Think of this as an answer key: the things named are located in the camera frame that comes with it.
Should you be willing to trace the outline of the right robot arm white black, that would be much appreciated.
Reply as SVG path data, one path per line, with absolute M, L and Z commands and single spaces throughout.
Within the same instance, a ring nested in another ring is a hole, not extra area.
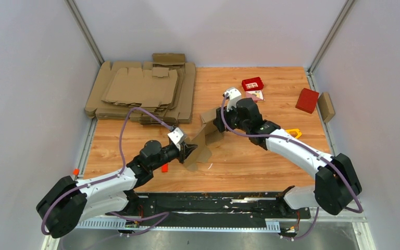
M 304 207 L 320 207 L 331 215 L 344 209 L 358 214 L 364 211 L 358 199 L 362 187 L 347 155 L 333 156 L 294 138 L 279 125 L 263 119 L 251 98 L 224 94 L 216 115 L 214 125 L 220 132 L 249 138 L 253 144 L 281 155 L 313 177 L 313 185 L 291 186 L 283 191 L 276 204 L 282 217 L 290 217 Z

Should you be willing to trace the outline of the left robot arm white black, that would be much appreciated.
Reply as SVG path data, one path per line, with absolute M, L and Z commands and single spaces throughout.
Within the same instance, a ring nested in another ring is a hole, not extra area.
M 115 211 L 135 214 L 139 201 L 134 198 L 134 189 L 151 180 L 154 170 L 163 165 L 173 160 L 183 163 L 197 147 L 186 142 L 162 146 L 151 140 L 129 163 L 112 173 L 80 181 L 71 176 L 60 178 L 36 206 L 42 233 L 57 239 L 95 216 Z

